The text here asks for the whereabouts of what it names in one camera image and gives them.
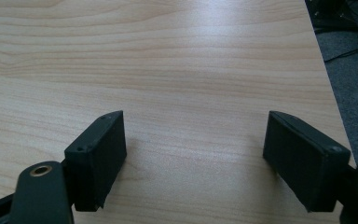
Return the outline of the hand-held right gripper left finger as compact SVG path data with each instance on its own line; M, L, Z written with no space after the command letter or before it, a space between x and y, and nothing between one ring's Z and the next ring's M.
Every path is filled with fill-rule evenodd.
M76 211L95 212L103 208L127 156L123 112L98 117L64 155Z

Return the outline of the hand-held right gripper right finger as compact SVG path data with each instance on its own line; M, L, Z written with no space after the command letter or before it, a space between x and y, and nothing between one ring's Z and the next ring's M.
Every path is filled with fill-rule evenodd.
M310 212L331 212L351 153L295 116L271 111L263 157Z

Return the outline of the black stand base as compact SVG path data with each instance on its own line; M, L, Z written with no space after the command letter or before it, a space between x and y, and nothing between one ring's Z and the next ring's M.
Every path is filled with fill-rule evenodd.
M312 26L318 29L358 31L350 1L358 0L305 0Z

